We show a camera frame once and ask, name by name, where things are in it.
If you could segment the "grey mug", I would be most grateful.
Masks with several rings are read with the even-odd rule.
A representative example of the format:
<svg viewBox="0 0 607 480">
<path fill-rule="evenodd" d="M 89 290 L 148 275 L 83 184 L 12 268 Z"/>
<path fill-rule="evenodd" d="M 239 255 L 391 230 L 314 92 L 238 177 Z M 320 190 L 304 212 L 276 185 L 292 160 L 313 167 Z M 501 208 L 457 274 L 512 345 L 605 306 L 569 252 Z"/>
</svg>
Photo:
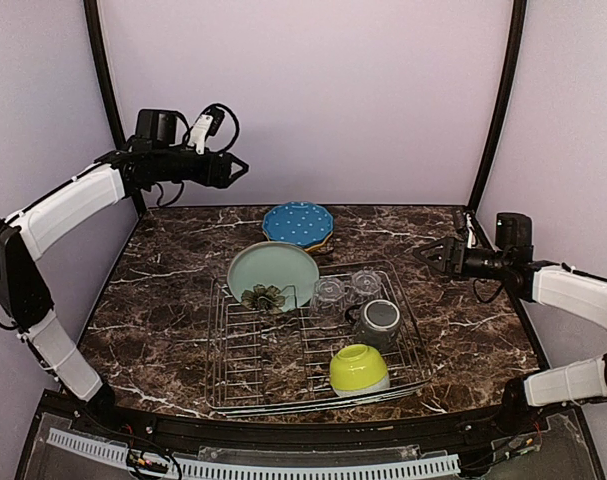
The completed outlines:
<svg viewBox="0 0 607 480">
<path fill-rule="evenodd" d="M 355 343 L 373 347 L 381 354 L 395 348 L 401 328 L 401 314 L 393 302 L 374 299 L 349 307 L 344 316 L 353 326 Z"/>
</svg>

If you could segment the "blue dotted plate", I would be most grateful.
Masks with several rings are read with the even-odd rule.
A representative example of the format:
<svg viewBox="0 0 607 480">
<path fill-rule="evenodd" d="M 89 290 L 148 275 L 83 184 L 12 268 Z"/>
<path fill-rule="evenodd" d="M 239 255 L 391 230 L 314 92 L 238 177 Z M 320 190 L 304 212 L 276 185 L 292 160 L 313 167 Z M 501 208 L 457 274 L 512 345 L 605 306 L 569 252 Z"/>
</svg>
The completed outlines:
<svg viewBox="0 0 607 480">
<path fill-rule="evenodd" d="M 263 217 L 262 231 L 269 241 L 304 249 L 334 232 L 334 217 L 323 206 L 311 202 L 277 205 Z"/>
</svg>

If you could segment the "yellow dotted plate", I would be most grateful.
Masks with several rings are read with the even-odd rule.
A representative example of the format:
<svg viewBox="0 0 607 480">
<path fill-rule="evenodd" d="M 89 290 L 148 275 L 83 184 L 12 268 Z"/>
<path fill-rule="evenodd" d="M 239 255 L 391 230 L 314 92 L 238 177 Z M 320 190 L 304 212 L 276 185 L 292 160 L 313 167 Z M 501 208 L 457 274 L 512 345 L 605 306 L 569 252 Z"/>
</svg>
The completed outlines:
<svg viewBox="0 0 607 480">
<path fill-rule="evenodd" d="M 327 243 L 331 240 L 331 238 L 332 238 L 332 235 L 329 234 L 323 240 L 320 240 L 320 241 L 312 244 L 311 246 L 305 247 L 304 250 L 308 253 L 318 251 L 318 250 L 324 248 L 327 245 Z"/>
</svg>

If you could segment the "light green flower plate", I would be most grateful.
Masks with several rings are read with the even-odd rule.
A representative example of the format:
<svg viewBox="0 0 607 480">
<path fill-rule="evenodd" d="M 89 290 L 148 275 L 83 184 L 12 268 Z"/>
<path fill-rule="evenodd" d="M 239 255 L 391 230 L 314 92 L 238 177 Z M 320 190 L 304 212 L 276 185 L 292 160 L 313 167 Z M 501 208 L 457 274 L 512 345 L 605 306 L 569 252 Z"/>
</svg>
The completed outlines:
<svg viewBox="0 0 607 480">
<path fill-rule="evenodd" d="M 320 278 L 315 260 L 303 249 L 283 242 L 259 242 L 238 253 L 227 272 L 231 294 L 241 301 L 256 285 L 276 287 L 284 298 L 283 312 L 307 304 Z"/>
</svg>

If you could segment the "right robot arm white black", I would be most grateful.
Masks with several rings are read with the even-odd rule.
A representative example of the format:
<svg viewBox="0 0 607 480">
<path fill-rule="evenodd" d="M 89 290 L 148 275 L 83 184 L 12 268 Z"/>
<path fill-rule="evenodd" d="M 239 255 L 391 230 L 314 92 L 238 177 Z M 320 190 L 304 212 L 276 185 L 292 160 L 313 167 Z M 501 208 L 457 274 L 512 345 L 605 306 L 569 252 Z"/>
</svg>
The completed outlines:
<svg viewBox="0 0 607 480">
<path fill-rule="evenodd" d="M 432 270 L 451 278 L 495 280 L 517 298 L 554 307 L 607 331 L 607 279 L 566 263 L 533 259 L 532 220 L 511 212 L 496 217 L 495 248 L 444 237 L 413 250 Z M 583 400 L 607 401 L 607 352 L 517 379 L 506 387 L 529 407 Z"/>
</svg>

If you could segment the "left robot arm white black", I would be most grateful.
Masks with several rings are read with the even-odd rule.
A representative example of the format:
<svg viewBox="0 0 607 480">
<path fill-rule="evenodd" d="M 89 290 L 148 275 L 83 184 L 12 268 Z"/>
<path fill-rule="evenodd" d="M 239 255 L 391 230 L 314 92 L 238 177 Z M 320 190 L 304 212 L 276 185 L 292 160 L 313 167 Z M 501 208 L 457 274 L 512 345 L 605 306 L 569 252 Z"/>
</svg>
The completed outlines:
<svg viewBox="0 0 607 480">
<path fill-rule="evenodd" d="M 240 123 L 226 105 L 213 103 L 187 124 L 174 110 L 143 109 L 125 145 L 96 159 L 77 175 L 22 210 L 0 218 L 0 307 L 41 367 L 85 405 L 106 410 L 115 403 L 108 383 L 88 363 L 61 325 L 51 292 L 37 266 L 55 243 L 98 212 L 149 191 L 156 184 L 185 182 L 227 189 L 249 166 L 226 144 L 207 141 L 225 119 Z M 176 135 L 186 124 L 183 136 Z"/>
</svg>

